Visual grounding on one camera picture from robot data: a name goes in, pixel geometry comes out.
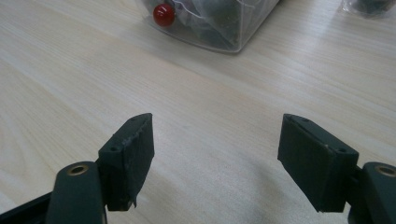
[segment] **table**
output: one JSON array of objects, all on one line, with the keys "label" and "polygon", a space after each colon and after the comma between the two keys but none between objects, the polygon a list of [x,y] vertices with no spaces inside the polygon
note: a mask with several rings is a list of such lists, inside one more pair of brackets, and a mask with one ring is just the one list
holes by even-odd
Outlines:
[{"label": "table", "polygon": [[312,119],[367,161],[396,164],[396,17],[281,0],[235,55],[142,22],[135,1],[0,2],[0,213],[94,161],[153,114],[136,209],[109,223],[347,223],[318,214],[276,159],[282,116]]}]

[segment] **wooden table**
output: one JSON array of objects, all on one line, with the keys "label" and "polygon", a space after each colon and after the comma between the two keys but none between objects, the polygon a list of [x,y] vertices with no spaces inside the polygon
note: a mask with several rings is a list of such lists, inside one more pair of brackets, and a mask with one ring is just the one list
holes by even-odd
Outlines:
[{"label": "wooden table", "polygon": [[142,22],[134,0],[0,2],[0,213],[94,161],[128,118],[153,114],[137,208],[109,223],[347,223],[318,214],[276,159],[284,113],[367,161],[396,164],[396,16],[341,0],[282,0],[236,55]]}]

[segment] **red round object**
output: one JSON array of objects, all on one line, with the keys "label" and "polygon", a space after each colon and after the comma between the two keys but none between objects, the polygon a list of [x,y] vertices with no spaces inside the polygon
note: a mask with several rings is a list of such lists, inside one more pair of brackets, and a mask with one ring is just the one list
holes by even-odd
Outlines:
[{"label": "red round object", "polygon": [[154,8],[152,16],[159,26],[170,26],[175,20],[175,10],[168,4],[159,4]]}]

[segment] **black plastic part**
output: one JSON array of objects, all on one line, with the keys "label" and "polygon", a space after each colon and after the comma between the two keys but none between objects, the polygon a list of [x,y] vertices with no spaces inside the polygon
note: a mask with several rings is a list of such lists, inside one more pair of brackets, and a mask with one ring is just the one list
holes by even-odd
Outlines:
[{"label": "black plastic part", "polygon": [[361,172],[361,188],[374,223],[396,223],[396,167],[367,162]]},{"label": "black plastic part", "polygon": [[356,150],[311,120],[285,114],[277,158],[317,211],[343,212]]},{"label": "black plastic part", "polygon": [[24,203],[0,215],[0,224],[43,224],[46,219],[51,193]]},{"label": "black plastic part", "polygon": [[142,189],[154,157],[152,115],[127,120],[99,150],[108,211],[127,211]]},{"label": "black plastic part", "polygon": [[99,171],[95,162],[64,167],[56,176],[46,224],[104,224]]}]

